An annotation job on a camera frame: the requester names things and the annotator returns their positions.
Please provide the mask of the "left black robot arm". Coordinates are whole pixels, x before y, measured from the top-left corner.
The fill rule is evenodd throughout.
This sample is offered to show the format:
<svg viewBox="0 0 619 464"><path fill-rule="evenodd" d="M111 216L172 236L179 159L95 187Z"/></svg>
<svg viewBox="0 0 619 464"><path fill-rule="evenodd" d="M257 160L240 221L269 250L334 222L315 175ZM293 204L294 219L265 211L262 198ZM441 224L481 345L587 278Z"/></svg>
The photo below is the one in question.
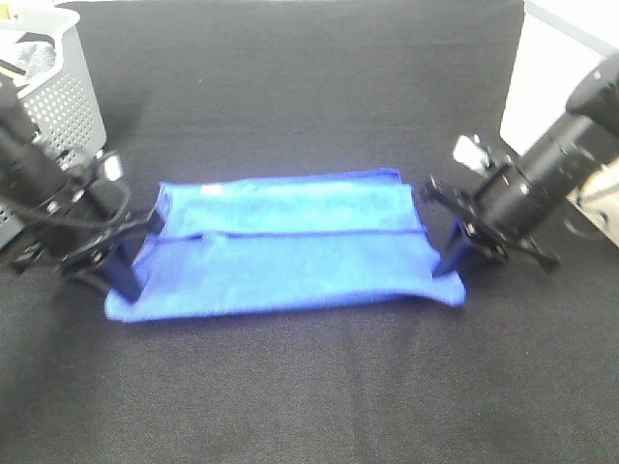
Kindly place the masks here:
<svg viewBox="0 0 619 464"><path fill-rule="evenodd" d="M131 210L131 189L105 169L116 152L98 159L70 153L74 163L62 167L14 82L2 77L1 205L21 229L2 245L1 265L18 275L49 267L135 302L143 285L133 269L131 237L161 232L163 220L155 209Z"/></svg>

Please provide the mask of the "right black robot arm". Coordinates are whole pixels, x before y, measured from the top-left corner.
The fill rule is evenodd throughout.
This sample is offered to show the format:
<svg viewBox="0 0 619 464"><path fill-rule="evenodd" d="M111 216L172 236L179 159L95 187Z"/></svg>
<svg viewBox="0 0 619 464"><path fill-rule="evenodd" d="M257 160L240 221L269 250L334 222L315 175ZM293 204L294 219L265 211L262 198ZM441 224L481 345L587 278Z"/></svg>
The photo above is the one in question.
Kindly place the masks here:
<svg viewBox="0 0 619 464"><path fill-rule="evenodd" d="M559 264L532 233L573 190L618 158L618 56L585 75L564 113L519 159L498 163L482 147L483 183L473 192L431 176L420 189L456 218L452 235L432 274L461 275L486 263L504 262L509 251L535 259L546 271Z"/></svg>

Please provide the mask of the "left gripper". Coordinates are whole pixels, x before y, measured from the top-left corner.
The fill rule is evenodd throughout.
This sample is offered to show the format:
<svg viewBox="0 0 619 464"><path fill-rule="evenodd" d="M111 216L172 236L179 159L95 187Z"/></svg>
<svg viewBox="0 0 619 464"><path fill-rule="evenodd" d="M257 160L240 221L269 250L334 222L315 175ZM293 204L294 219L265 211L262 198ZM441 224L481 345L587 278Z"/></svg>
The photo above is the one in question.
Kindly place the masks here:
<svg viewBox="0 0 619 464"><path fill-rule="evenodd" d="M97 178L95 159L71 166L52 159L11 162L9 210L21 230L9 240L9 268L22 274L47 266L135 303L142 286L131 237L158 236L165 220L156 208L133 210L131 197L122 179Z"/></svg>

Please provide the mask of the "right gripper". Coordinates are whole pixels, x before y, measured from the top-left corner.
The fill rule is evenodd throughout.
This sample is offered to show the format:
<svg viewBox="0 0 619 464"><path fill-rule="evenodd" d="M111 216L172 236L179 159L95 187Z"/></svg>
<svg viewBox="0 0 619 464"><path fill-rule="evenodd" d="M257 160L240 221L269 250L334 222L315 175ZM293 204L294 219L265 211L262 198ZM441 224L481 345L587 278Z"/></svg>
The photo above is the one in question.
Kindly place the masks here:
<svg viewBox="0 0 619 464"><path fill-rule="evenodd" d="M529 195L515 194L509 189L499 192L494 205L498 217L506 220L507 225L494 224L474 196L435 177L424 184L420 197L425 202L440 204L456 219L450 239L432 270L433 277L452 272L466 275L484 266L504 264L511 253L533 258L546 271L559 264L557 255L542 250L529 233L530 226L548 214L548 210L538 209Z"/></svg>

